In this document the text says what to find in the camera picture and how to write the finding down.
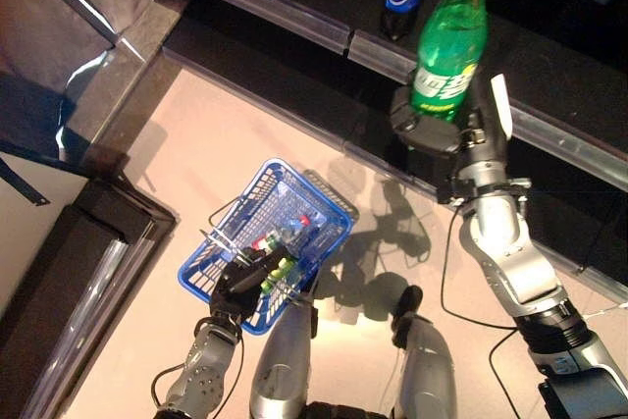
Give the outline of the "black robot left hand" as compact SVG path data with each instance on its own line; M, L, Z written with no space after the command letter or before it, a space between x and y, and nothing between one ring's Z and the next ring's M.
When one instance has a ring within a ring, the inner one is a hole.
M251 317L262 293L262 284L270 280L283 259L289 258L290 253L281 244L270 252L245 248L222 271L210 297L210 317L236 324Z

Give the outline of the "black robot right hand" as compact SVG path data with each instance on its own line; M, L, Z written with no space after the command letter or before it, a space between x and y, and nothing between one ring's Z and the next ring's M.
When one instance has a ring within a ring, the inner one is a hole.
M390 105L393 132L410 147L435 155L453 155L465 168L477 162L507 163L513 118L506 78L471 80L458 122L421 115L410 106L411 87L397 88Z

